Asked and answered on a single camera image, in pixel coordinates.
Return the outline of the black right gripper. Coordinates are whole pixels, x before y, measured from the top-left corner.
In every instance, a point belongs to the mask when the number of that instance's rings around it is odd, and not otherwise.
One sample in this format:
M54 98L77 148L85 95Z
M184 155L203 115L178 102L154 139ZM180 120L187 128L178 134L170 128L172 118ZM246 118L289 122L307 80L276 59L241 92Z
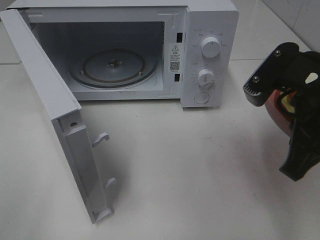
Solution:
M320 162L320 118L310 118L320 112L320 54L315 51L299 52L275 90L281 91L276 100L280 111L296 118L291 129L288 155L279 170L291 180L298 181ZM281 100L293 92L296 92L293 98L295 113L289 113L282 107Z

